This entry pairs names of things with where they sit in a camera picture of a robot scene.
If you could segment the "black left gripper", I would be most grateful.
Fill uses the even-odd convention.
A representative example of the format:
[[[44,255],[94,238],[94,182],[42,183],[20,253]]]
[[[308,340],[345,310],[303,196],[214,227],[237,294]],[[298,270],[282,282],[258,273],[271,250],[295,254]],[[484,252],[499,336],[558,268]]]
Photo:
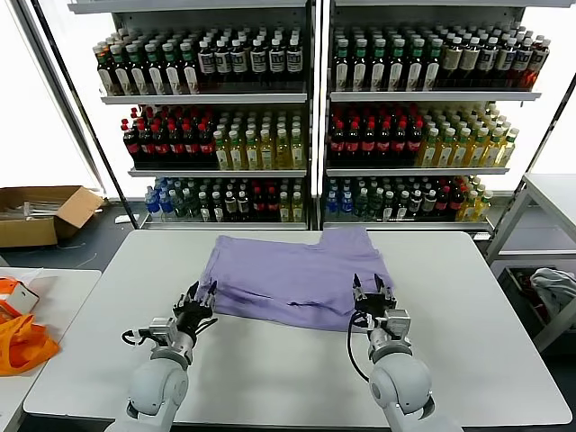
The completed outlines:
[[[217,282],[203,284],[199,287],[200,302],[195,300],[199,282],[193,283],[183,292],[173,306],[177,325],[200,325],[212,318]]]

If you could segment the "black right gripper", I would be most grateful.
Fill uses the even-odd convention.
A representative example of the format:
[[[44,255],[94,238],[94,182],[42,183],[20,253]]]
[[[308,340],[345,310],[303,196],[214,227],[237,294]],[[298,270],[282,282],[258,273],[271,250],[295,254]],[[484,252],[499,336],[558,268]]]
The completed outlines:
[[[373,318],[383,317],[387,310],[394,310],[397,300],[393,290],[378,275],[374,275],[377,292],[365,293],[358,274],[354,274],[353,294],[355,298],[355,310]]]

